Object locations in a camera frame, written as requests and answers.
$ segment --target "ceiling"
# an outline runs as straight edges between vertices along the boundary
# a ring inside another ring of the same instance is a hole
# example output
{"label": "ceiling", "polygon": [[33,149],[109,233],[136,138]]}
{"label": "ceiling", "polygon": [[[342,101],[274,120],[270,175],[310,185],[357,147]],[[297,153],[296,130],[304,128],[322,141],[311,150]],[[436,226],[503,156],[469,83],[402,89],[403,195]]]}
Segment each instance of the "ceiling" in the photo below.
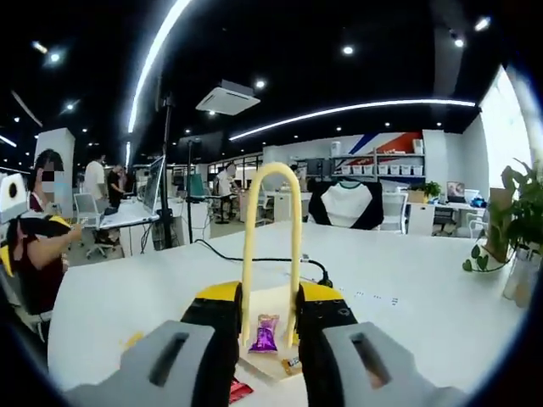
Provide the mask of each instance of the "ceiling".
{"label": "ceiling", "polygon": [[[127,133],[136,83],[149,46],[175,0],[68,0],[23,2],[10,9],[16,32],[9,38],[0,87],[0,165],[28,169],[42,129],[68,127],[76,137],[75,162],[91,152],[124,160],[130,141],[133,162],[161,150],[165,110],[157,94],[171,92],[170,162],[180,162],[179,138],[223,131],[225,137],[323,109],[402,98],[449,98],[479,102],[500,62],[505,62],[495,25],[477,32],[491,1],[457,0],[192,0],[151,69],[139,99],[135,131]],[[465,41],[456,47],[453,30]],[[31,44],[48,48],[43,55]],[[342,53],[344,46],[354,52]],[[52,53],[59,55],[51,62]],[[157,78],[161,74],[161,87]],[[211,117],[195,109],[221,80],[255,89],[259,104],[236,116]],[[41,128],[15,101],[15,91],[42,122]],[[67,110],[67,103],[73,109]],[[285,144],[369,131],[441,128],[462,132],[477,115],[463,107],[408,106],[351,110],[299,121],[226,142],[222,158]]]}

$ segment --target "purple snack packet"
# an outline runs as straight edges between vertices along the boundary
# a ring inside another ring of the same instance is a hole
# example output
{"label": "purple snack packet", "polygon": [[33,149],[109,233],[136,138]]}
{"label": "purple snack packet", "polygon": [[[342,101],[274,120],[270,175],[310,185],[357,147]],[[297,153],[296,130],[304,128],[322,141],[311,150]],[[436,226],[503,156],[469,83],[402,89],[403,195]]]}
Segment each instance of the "purple snack packet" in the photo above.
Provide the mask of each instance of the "purple snack packet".
{"label": "purple snack packet", "polygon": [[256,330],[256,341],[249,348],[250,353],[270,354],[277,352],[275,344],[275,327],[279,321],[279,315],[258,315],[258,328]]}

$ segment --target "yellow u-shaped handle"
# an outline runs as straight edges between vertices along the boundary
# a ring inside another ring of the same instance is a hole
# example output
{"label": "yellow u-shaped handle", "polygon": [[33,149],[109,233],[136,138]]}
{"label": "yellow u-shaped handle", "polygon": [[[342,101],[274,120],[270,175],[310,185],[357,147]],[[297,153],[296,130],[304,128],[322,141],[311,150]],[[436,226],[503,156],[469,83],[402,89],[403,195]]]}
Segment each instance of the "yellow u-shaped handle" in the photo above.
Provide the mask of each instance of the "yellow u-shaped handle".
{"label": "yellow u-shaped handle", "polygon": [[242,346],[245,346],[249,339],[249,300],[251,293],[251,278],[253,269],[253,243],[255,234],[256,210],[258,207],[258,195],[260,184],[265,176],[273,173],[283,174],[287,177],[292,193],[292,267],[290,271],[290,306],[288,309],[288,324],[287,324],[287,346],[292,346],[294,335],[294,324],[296,319],[296,295],[299,289],[299,260],[301,252],[302,240],[302,202],[299,183],[293,171],[283,163],[270,163],[264,165],[257,173],[256,177],[251,182],[249,189],[249,205],[247,207],[247,219],[245,223],[245,246],[244,246],[244,271],[242,274],[242,325],[241,325],[241,341]]}

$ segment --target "black and white shirt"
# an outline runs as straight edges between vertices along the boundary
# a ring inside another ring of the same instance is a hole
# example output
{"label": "black and white shirt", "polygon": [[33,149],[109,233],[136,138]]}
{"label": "black and white shirt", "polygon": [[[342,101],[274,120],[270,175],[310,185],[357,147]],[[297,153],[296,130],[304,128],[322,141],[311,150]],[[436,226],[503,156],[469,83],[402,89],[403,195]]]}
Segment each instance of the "black and white shirt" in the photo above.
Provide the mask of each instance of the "black and white shirt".
{"label": "black and white shirt", "polygon": [[371,230],[383,223],[383,187],[379,182],[321,182],[309,202],[309,219],[320,225]]}

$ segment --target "red snack packet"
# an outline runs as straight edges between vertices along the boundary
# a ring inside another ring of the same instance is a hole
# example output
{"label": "red snack packet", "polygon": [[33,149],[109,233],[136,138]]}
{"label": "red snack packet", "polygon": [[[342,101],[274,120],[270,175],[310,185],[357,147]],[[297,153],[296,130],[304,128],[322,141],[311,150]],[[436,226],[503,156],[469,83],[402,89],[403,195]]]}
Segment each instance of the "red snack packet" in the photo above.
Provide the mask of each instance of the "red snack packet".
{"label": "red snack packet", "polygon": [[235,377],[232,379],[232,384],[230,385],[230,401],[229,404],[232,404],[243,397],[251,394],[253,389],[249,387],[248,384],[241,383]]}

